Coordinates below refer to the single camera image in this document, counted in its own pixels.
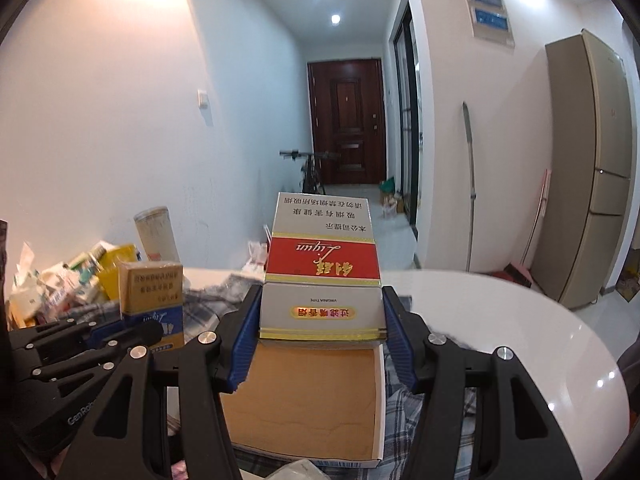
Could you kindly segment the boxes on hallway floor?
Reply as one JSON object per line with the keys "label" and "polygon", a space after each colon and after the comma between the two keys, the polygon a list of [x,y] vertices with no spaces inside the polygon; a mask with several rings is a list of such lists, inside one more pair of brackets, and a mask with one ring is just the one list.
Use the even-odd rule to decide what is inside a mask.
{"label": "boxes on hallway floor", "polygon": [[406,213],[405,200],[401,192],[396,190],[394,177],[382,181],[378,186],[378,190],[380,191],[380,202],[385,218]]}

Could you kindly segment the bags beside bicycle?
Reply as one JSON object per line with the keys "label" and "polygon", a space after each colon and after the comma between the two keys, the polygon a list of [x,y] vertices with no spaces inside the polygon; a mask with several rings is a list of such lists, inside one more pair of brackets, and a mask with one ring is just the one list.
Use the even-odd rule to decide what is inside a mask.
{"label": "bags beside bicycle", "polygon": [[268,260],[268,244],[250,240],[247,243],[247,248],[248,259],[243,266],[243,270],[245,272],[262,272]]}

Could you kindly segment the black bicycle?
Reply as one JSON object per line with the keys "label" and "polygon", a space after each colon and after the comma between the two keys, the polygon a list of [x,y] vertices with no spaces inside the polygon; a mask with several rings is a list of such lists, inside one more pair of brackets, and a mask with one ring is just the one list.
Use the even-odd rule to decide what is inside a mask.
{"label": "black bicycle", "polygon": [[302,166],[302,192],[304,194],[326,195],[326,188],[322,183],[319,162],[330,160],[333,162],[341,157],[340,154],[332,152],[301,152],[299,150],[280,151],[279,154],[285,159],[305,159]]}

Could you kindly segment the black framed glass door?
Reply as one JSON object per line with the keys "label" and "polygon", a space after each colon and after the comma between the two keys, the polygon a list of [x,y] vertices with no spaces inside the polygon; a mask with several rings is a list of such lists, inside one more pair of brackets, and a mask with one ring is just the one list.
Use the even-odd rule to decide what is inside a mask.
{"label": "black framed glass door", "polygon": [[393,36],[400,128],[400,194],[409,226],[416,231],[419,187],[419,99],[412,14],[406,4]]}

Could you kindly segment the yellow plastic cup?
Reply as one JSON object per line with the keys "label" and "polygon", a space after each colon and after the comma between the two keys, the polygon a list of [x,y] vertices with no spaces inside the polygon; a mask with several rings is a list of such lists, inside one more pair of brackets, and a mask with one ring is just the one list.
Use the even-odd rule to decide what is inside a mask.
{"label": "yellow plastic cup", "polygon": [[101,270],[96,274],[96,277],[109,300],[117,300],[119,298],[118,266],[121,263],[135,262],[137,260],[138,250],[134,244],[111,248],[99,258]]}

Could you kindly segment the open cardboard tray box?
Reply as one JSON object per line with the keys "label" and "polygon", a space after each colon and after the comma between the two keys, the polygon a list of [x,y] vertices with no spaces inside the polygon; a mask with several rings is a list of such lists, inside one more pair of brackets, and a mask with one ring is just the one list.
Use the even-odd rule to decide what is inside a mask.
{"label": "open cardboard tray box", "polygon": [[383,347],[261,342],[247,378],[221,397],[236,448],[275,460],[374,468],[383,458]]}

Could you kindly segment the white wall switch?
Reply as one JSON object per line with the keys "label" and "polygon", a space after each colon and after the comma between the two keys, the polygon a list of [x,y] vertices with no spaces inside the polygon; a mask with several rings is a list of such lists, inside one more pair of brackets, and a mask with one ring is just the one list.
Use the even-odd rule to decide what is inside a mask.
{"label": "white wall switch", "polygon": [[200,110],[206,110],[207,107],[209,107],[207,92],[198,90],[198,108]]}

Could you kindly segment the blue plaid cloth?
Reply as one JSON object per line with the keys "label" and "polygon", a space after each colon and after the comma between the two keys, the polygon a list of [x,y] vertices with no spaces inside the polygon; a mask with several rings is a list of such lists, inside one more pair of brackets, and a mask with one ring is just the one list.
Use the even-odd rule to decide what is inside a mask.
{"label": "blue plaid cloth", "polygon": [[384,426],[381,348],[260,344],[251,289],[210,338],[131,349],[96,398],[63,462],[64,479],[168,479],[168,387],[179,393],[191,479],[236,479],[269,451],[306,458],[334,479],[397,479],[409,450]]}

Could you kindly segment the beige speckled tumbler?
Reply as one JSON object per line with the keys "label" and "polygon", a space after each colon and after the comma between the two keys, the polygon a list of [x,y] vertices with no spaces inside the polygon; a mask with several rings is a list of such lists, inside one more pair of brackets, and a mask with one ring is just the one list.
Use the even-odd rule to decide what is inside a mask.
{"label": "beige speckled tumbler", "polygon": [[180,261],[167,207],[139,212],[134,216],[134,224],[146,258],[150,261]]}

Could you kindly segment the gold blue cigarette box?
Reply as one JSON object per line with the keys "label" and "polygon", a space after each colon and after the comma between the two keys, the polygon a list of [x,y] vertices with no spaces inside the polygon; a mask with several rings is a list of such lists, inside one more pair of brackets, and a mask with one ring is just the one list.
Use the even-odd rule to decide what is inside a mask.
{"label": "gold blue cigarette box", "polygon": [[183,266],[170,261],[123,262],[118,265],[120,313],[128,322],[159,322],[163,336],[154,351],[184,345]]}

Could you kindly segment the wall electrical panel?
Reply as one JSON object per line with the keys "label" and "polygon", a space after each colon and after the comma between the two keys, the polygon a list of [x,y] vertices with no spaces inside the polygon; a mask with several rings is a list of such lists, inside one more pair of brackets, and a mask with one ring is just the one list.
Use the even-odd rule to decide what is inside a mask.
{"label": "wall electrical panel", "polygon": [[504,0],[466,0],[473,36],[514,48],[515,42]]}

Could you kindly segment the red white cigarette carton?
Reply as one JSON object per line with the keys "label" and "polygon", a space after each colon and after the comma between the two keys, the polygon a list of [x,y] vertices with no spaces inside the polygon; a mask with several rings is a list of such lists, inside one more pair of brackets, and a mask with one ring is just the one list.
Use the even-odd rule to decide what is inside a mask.
{"label": "red white cigarette carton", "polygon": [[303,342],[385,337],[378,251],[365,198],[278,195],[259,335]]}

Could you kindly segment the beige refrigerator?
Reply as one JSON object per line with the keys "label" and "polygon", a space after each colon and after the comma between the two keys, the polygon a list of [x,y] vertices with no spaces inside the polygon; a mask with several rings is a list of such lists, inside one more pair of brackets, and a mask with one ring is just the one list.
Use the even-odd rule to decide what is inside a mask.
{"label": "beige refrigerator", "polygon": [[533,278],[567,309],[596,301],[623,234],[632,120],[622,59],[587,29],[547,44],[552,165]]}

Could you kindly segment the pile of small packages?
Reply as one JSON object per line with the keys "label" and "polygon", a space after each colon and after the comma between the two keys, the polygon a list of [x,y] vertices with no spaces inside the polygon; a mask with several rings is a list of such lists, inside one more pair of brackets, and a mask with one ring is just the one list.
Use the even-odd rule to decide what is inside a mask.
{"label": "pile of small packages", "polygon": [[34,326],[38,321],[54,321],[60,314],[89,304],[110,300],[99,273],[106,254],[116,246],[100,240],[88,252],[70,262],[61,261],[43,271],[35,267],[35,253],[24,243],[16,265],[9,299],[8,324],[11,328]]}

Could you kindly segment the dark red entrance door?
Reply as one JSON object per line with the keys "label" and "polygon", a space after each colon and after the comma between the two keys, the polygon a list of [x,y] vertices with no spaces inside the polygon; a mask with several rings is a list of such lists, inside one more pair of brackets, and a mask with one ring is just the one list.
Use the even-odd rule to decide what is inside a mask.
{"label": "dark red entrance door", "polygon": [[382,61],[378,58],[307,65],[314,150],[327,185],[378,184],[386,175]]}

